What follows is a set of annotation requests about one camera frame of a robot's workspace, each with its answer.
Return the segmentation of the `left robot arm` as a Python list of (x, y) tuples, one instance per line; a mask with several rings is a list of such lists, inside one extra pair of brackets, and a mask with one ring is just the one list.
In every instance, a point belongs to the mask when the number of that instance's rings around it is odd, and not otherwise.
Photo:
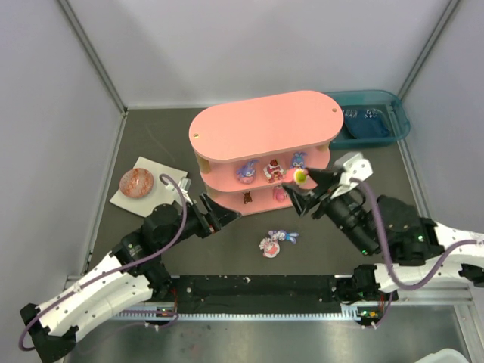
[(195, 235), (206, 238), (241, 214), (201, 194), (205, 206), (187, 202), (181, 209), (161, 204), (127, 234), (83, 278), (51, 300), (20, 310), (32, 349), (41, 361), (56, 362), (69, 354), (88, 333), (121, 311), (172, 291), (172, 277), (161, 255)]

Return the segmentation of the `purple long-ear bunny toy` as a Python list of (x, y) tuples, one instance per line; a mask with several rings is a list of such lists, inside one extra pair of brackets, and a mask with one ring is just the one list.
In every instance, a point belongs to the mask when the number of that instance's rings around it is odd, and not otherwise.
[(303, 151), (296, 152), (290, 161), (290, 168), (304, 169), (306, 167), (306, 157), (307, 157), (306, 152), (303, 152)]

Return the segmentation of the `red strawberry cake toy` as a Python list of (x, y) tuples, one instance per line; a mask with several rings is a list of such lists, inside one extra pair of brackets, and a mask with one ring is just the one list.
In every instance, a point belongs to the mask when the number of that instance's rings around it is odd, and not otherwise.
[(264, 175), (269, 183), (280, 181), (284, 177), (284, 168), (278, 159), (272, 159), (264, 168)]

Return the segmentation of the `purple bunny head toy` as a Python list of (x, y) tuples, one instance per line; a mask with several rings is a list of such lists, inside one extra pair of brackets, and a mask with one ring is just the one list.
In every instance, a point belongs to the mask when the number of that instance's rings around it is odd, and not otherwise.
[(236, 171), (237, 180), (243, 184), (251, 184), (256, 175), (255, 165), (258, 160), (250, 160)]

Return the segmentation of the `pink doll green bow toy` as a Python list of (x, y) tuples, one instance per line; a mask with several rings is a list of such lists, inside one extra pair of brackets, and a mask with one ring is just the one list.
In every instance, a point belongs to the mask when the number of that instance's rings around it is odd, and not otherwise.
[(301, 168), (289, 169), (283, 177), (283, 183), (292, 183), (295, 185), (304, 185), (308, 180), (308, 170)]

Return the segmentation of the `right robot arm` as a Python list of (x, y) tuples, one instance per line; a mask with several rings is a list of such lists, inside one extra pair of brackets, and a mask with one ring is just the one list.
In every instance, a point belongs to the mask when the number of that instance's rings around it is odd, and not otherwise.
[(369, 267), (381, 292), (418, 290), (431, 281), (483, 286), (481, 233), (448, 227), (397, 198), (376, 196), (364, 178), (343, 168), (306, 168), (297, 174), (315, 183), (303, 189), (297, 181), (283, 182), (297, 214), (326, 216), (362, 255), (382, 256)]

